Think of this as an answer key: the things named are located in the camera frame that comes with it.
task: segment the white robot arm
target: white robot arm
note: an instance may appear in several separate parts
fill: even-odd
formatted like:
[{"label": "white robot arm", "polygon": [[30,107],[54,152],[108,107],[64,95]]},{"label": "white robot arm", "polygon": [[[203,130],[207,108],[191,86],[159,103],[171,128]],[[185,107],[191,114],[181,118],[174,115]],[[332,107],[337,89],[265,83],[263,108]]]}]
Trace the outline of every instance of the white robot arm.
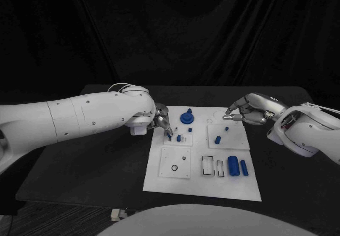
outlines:
[{"label": "white robot arm", "polygon": [[0,173],[38,147],[122,125],[129,127],[131,135],[144,135],[158,126],[164,135],[172,135],[167,112],[139,86],[126,87],[121,93],[0,106]]},{"label": "white robot arm", "polygon": [[[237,108],[240,114],[230,115]],[[252,125],[275,121],[266,133],[275,143],[303,157],[321,151],[340,165],[340,120],[319,108],[340,113],[309,103],[288,108],[275,98],[250,93],[227,108],[223,119]]]}]

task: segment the blue part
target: blue part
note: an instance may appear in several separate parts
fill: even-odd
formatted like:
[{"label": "blue part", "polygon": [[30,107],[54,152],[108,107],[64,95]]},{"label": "blue part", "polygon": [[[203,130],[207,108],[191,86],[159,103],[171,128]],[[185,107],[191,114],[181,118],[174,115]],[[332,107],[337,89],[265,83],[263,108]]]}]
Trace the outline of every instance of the blue part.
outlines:
[{"label": "blue part", "polygon": [[227,157],[227,164],[229,164],[229,173],[231,176],[239,176],[239,161],[236,156]]},{"label": "blue part", "polygon": [[187,109],[187,112],[180,115],[180,122],[182,124],[190,124],[193,122],[193,114],[191,114],[191,109]]},{"label": "blue part", "polygon": [[214,143],[218,144],[220,136],[216,137]]},{"label": "blue part", "polygon": [[247,175],[246,162],[242,160],[239,163],[240,163],[240,168],[242,168],[243,175],[246,176]]}]

